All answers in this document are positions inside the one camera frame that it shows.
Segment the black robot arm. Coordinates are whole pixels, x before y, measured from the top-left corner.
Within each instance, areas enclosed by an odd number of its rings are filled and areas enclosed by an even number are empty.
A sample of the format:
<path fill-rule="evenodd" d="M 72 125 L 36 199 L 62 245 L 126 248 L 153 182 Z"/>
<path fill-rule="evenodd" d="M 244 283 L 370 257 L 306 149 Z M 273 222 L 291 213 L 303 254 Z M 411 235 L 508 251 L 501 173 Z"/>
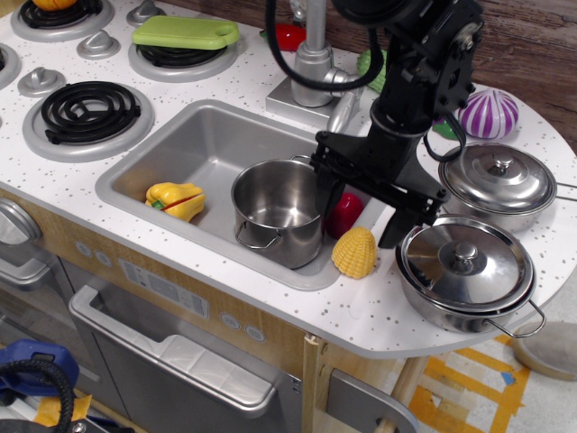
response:
<path fill-rule="evenodd" d="M 352 186 L 394 208 L 379 246 L 391 249 L 416 226 L 432 225 L 450 194 L 420 165 L 417 147 L 440 118 L 452 119 L 471 92 L 472 60 L 481 41 L 476 1 L 337 1 L 335 9 L 371 33 L 389 34 L 386 76 L 364 137 L 316 135 L 311 164 L 316 206 L 328 216 Z"/>

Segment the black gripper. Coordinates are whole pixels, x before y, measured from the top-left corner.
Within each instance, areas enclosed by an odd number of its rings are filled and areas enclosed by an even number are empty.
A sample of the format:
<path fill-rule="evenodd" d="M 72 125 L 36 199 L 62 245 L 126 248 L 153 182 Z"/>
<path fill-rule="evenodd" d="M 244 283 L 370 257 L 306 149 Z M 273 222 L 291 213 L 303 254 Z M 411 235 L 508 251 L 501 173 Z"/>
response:
<path fill-rule="evenodd" d="M 396 209 L 379 248 L 393 249 L 415 226 L 432 225 L 449 198 L 417 157 L 417 146 L 432 123 L 433 117 L 420 111 L 395 120 L 375 102 L 367 135 L 317 133 L 311 165 L 318 213 L 329 217 L 348 184 Z"/>

